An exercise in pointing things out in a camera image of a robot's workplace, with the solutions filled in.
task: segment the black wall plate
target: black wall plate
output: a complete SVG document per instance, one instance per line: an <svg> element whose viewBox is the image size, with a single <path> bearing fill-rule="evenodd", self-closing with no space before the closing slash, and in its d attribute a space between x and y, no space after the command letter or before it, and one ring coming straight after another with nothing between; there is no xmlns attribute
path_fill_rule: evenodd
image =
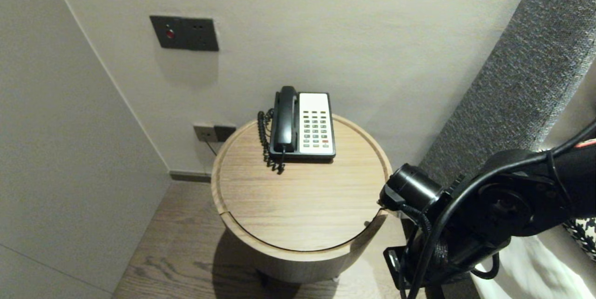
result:
<svg viewBox="0 0 596 299"><path fill-rule="evenodd" d="M149 16L162 48L219 51L213 19Z"/></svg>

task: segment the baseboard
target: baseboard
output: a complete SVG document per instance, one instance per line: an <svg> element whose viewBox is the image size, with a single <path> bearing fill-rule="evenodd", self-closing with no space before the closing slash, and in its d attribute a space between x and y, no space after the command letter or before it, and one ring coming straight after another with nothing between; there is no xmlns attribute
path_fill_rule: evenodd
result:
<svg viewBox="0 0 596 299"><path fill-rule="evenodd" d="M170 177L173 180L179 180L181 182L198 182L198 183L210 183L211 182L210 174L198 173L198 172L170 171Z"/></svg>

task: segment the wooden table top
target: wooden table top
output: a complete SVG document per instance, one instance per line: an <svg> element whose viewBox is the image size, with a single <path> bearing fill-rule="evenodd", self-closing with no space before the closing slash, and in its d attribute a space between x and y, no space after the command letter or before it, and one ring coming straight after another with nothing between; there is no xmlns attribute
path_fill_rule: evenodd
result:
<svg viewBox="0 0 596 299"><path fill-rule="evenodd" d="M236 131L211 176L219 214L228 213L257 240L290 251L326 250L360 234L379 212L379 192L392 170L360 127L336 115L333 126L333 163L286 163L281 175L263 161L256 121Z"/></svg>

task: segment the black telephone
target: black telephone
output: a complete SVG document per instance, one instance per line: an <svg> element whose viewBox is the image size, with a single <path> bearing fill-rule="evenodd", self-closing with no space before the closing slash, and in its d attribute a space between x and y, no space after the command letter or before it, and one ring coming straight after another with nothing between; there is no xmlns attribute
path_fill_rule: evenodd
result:
<svg viewBox="0 0 596 299"><path fill-rule="evenodd" d="M269 120L270 142L266 139ZM332 161L336 146L329 94L296 93L294 87L283 86L275 93L274 108L267 114L259 112L259 135L264 158L278 173L286 160Z"/></svg>

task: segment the white keypad panel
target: white keypad panel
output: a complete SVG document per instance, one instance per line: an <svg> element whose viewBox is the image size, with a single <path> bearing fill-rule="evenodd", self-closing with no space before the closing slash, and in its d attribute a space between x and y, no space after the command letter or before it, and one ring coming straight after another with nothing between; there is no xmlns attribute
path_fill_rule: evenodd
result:
<svg viewBox="0 0 596 299"><path fill-rule="evenodd" d="M333 153L331 114L325 93L300 93L300 132L298 149L302 153Z"/></svg>

